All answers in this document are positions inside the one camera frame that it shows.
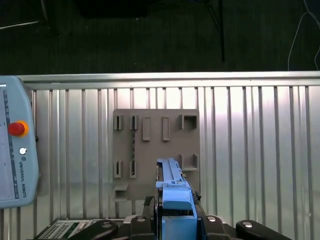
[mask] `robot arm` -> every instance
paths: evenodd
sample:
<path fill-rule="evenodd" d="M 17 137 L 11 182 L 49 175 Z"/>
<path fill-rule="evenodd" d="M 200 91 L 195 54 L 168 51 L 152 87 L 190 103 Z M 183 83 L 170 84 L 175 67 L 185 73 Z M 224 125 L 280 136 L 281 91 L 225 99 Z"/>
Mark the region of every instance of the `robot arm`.
<path fill-rule="evenodd" d="M 192 191 L 173 159 L 159 159 L 155 196 L 145 199 L 142 215 L 128 216 L 117 225 L 100 220 L 69 240 L 290 240 L 252 220 L 235 228 L 221 217 L 206 215 L 201 196 Z"/>

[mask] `red emergency stop button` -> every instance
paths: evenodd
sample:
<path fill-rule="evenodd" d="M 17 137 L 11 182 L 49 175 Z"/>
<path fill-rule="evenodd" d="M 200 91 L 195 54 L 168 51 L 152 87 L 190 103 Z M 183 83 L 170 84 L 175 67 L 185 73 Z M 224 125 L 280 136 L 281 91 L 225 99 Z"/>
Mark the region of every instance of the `red emergency stop button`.
<path fill-rule="evenodd" d="M 9 125 L 8 132 L 12 136 L 20 137 L 20 136 L 24 135 L 24 133 L 26 132 L 26 128 L 23 123 L 14 122 Z"/>

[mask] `tripod leg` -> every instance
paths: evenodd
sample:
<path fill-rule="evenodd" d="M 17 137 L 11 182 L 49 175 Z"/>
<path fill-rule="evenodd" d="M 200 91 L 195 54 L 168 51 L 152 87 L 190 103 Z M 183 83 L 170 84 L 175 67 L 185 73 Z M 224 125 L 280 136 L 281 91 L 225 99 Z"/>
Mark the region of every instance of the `tripod leg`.
<path fill-rule="evenodd" d="M 220 17 L 220 40 L 222 62 L 225 62 L 225 28 L 224 28 L 224 8 L 223 0 L 219 0 L 219 17 Z"/>

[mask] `metal bar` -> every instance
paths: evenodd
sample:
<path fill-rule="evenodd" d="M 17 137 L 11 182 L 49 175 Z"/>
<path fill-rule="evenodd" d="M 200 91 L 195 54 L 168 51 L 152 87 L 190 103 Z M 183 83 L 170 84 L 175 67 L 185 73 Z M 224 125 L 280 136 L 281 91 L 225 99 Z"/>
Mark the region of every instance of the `metal bar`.
<path fill-rule="evenodd" d="M 46 8 L 46 0 L 41 0 L 41 8 L 42 8 L 42 14 L 46 21 L 48 21 L 48 14 L 47 14 L 47 8 Z"/>
<path fill-rule="evenodd" d="M 30 90 L 66 90 L 66 89 L 127 89 L 130 88 L 178 88 L 178 87 L 266 87 L 266 86 L 319 86 L 319 80 L 180 80 L 180 81 L 132 81 L 132 82 L 87 82 L 87 83 L 29 83 Z"/>
<path fill-rule="evenodd" d="M 0 30 L 3 29 L 10 29 L 10 28 L 14 28 L 14 27 L 21 27 L 21 26 L 27 26 L 27 25 L 32 25 L 32 24 L 38 24 L 40 23 L 40 21 L 28 21 L 28 22 L 23 22 L 23 23 L 17 23 L 17 24 L 12 24 L 12 25 L 8 25 L 8 26 L 0 26 Z"/>
<path fill-rule="evenodd" d="M 163 72 L 163 73 L 103 73 L 18 75 L 25 83 L 80 83 L 162 80 L 305 80 L 319 79 L 319 71 L 261 71 L 261 72 Z"/>

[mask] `black object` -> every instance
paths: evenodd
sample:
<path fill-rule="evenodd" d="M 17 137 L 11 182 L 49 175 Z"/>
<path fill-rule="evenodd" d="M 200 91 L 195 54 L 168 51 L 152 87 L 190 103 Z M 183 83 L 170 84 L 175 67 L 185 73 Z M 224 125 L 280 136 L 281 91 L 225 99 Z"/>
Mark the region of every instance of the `black object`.
<path fill-rule="evenodd" d="M 194 193 L 194 197 L 198 199 L 201 196 Z M 154 206 L 154 197 L 148 196 L 144 203 L 143 215 L 135 216 L 130 222 L 124 222 L 120 226 L 112 220 L 99 220 L 68 240 L 156 240 Z M 291 240 L 252 220 L 239 221 L 234 228 L 224 223 L 218 216 L 206 215 L 198 202 L 195 203 L 195 210 L 198 216 L 196 240 Z"/>
<path fill-rule="evenodd" d="M 136 18 L 147 16 L 146 0 L 73 0 L 85 18 Z"/>

